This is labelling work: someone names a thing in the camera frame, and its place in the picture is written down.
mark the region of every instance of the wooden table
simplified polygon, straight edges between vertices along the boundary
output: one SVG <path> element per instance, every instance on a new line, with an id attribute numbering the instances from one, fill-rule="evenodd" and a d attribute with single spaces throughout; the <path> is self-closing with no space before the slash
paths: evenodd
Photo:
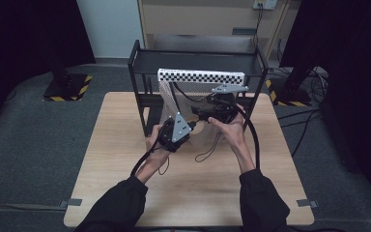
<path id="1" fill-rule="evenodd" d="M 310 207 L 298 206 L 306 195 L 268 95 L 259 96 L 251 120 L 259 136 L 262 172 L 291 209 L 288 224 L 313 223 Z M 249 130 L 245 136 L 254 154 Z M 147 183 L 145 213 L 137 226 L 242 225 L 240 169 L 228 144 L 223 140 L 208 159 L 194 160 L 211 146 L 197 149 L 186 143 L 170 156 L 168 171 Z M 134 94 L 108 93 L 71 195 L 82 204 L 68 207 L 64 223 L 77 226 L 108 189 L 128 177 L 145 150 Z"/>

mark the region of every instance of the black curtain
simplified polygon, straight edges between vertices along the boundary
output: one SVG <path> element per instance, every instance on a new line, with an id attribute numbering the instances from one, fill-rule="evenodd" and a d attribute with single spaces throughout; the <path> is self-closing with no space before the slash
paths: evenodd
<path id="1" fill-rule="evenodd" d="M 19 82 L 51 72 L 40 48 L 46 44 L 31 27 L 35 22 L 65 67 L 95 63 L 75 0 L 0 0 L 0 108 Z"/>
<path id="2" fill-rule="evenodd" d="M 305 62 L 328 71 L 324 119 L 345 164 L 371 184 L 371 1 L 302 1 L 281 66 Z"/>

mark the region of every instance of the handheld controller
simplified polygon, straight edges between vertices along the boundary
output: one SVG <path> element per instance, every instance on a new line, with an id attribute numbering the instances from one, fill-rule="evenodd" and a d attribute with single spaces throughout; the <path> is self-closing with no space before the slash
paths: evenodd
<path id="1" fill-rule="evenodd" d="M 189 133 L 195 125 L 195 122 L 187 123 L 183 116 L 177 113 L 175 120 L 169 117 L 164 122 L 157 140 L 164 150 L 175 153 L 189 139 Z"/>
<path id="2" fill-rule="evenodd" d="M 207 102 L 213 104 L 213 108 L 202 109 L 191 107 L 192 113 L 198 115 L 199 120 L 208 121 L 210 117 L 221 123 L 231 123 L 238 114 L 237 102 L 233 94 L 215 94 L 207 98 Z"/>

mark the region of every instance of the wall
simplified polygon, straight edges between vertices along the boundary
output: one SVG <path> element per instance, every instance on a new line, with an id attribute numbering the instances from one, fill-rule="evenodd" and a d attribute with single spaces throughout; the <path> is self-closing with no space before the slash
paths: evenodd
<path id="1" fill-rule="evenodd" d="M 77 0 L 96 58 L 128 58 L 143 43 L 137 1 Z"/>

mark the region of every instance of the black sleeve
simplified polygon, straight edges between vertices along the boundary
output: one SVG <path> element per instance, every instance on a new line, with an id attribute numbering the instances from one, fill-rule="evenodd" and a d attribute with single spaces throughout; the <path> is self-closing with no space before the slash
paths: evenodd
<path id="1" fill-rule="evenodd" d="M 270 179 L 254 169 L 243 173 L 240 182 L 243 231 L 290 231 L 286 223 L 290 210 Z"/>
<path id="2" fill-rule="evenodd" d="M 147 187 L 131 176 L 108 190 L 74 230 L 131 231 L 144 212 Z"/>

